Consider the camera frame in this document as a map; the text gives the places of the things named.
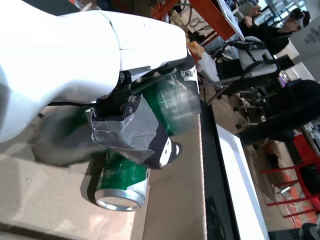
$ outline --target can lid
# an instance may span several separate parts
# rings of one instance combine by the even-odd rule
[[[100,207],[122,212],[136,211],[145,203],[143,195],[129,189],[101,189],[94,197]]]

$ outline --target gray duct tape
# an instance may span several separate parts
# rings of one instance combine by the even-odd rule
[[[155,153],[148,148],[159,123],[143,96],[135,113],[123,121],[92,121],[95,114],[94,108],[86,111],[95,143],[113,149],[138,164]]]

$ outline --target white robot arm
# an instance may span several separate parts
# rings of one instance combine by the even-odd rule
[[[188,50],[177,26],[99,10],[53,16],[21,0],[1,2],[0,22],[0,143],[49,103],[107,99],[119,88],[121,72],[134,82],[182,66],[197,89],[194,63],[182,64]]]

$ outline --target metal bolt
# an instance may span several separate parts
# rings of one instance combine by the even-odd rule
[[[125,74],[121,71],[119,73],[119,77],[120,77],[120,82],[122,83],[125,80]]]
[[[138,101],[138,97],[137,96],[135,96],[135,95],[131,95],[130,97],[129,97],[129,102],[131,102],[131,103],[136,103]]]

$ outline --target green can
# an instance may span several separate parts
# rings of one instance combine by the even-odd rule
[[[143,94],[169,136],[184,133],[198,126],[198,117],[190,110],[188,92],[182,84],[183,81],[180,72],[171,72],[154,76],[146,80],[146,83],[138,83],[140,87],[134,90]]]
[[[109,151],[94,194],[96,203],[114,211],[136,211],[146,200],[149,169]]]

